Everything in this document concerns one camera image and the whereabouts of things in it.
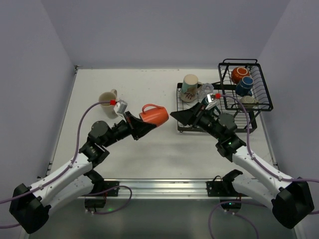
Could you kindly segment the orange ceramic mug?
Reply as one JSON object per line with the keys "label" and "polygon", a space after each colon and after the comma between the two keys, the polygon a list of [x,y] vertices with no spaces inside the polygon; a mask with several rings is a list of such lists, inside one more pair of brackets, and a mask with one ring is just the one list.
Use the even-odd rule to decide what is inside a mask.
{"label": "orange ceramic mug", "polygon": [[155,124],[157,127],[161,126],[169,119],[166,108],[154,104],[144,105],[139,116],[144,122]]}

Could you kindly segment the beige ceramic mug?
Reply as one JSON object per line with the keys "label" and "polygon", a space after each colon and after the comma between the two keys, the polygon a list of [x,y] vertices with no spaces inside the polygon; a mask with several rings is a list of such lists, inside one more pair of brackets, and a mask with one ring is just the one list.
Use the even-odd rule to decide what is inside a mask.
{"label": "beige ceramic mug", "polygon": [[114,119],[117,117],[117,114],[114,110],[114,105],[111,104],[111,101],[117,100],[117,90],[112,89],[109,92],[104,92],[99,96],[99,102],[101,103],[101,108],[108,118]]}

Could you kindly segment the tall floral cream mug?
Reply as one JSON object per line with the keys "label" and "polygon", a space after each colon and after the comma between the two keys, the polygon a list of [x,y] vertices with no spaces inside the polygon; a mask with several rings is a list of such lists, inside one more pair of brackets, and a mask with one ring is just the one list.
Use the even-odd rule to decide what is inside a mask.
{"label": "tall floral cream mug", "polygon": [[188,74],[184,77],[180,98],[186,103],[193,102],[197,99],[197,92],[201,90],[202,83],[199,82],[199,79],[194,74]]}

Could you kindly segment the teal ceramic cup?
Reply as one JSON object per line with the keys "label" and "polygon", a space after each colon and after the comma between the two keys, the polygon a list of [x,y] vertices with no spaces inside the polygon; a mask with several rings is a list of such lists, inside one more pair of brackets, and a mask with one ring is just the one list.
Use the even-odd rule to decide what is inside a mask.
{"label": "teal ceramic cup", "polygon": [[211,103],[211,100],[208,97],[204,97],[201,103],[205,106],[208,106]]}

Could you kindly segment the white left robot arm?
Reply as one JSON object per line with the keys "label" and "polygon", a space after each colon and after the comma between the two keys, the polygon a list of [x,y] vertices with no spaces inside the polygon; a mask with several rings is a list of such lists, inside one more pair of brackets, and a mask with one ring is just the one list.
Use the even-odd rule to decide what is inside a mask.
{"label": "white left robot arm", "polygon": [[108,146],[127,136],[138,140],[156,127],[156,123],[130,112],[125,112],[124,119],[113,127],[102,120],[95,122],[87,141],[71,160],[44,179],[30,186],[20,184],[14,189],[9,212],[28,234],[36,232],[55,208],[92,192],[94,181],[99,178],[94,168],[109,155]]}

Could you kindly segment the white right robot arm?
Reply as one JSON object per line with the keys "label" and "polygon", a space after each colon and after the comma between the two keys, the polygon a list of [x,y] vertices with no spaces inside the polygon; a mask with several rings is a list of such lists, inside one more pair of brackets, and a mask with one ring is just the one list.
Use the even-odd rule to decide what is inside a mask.
{"label": "white right robot arm", "polygon": [[257,156],[248,141],[236,134],[237,125],[232,115],[221,113],[217,118],[208,113],[202,103],[170,115],[182,125],[198,127],[217,139],[219,154],[242,167],[256,178],[236,176],[232,187],[269,208],[277,221],[292,229],[314,209],[306,179],[294,179]]}

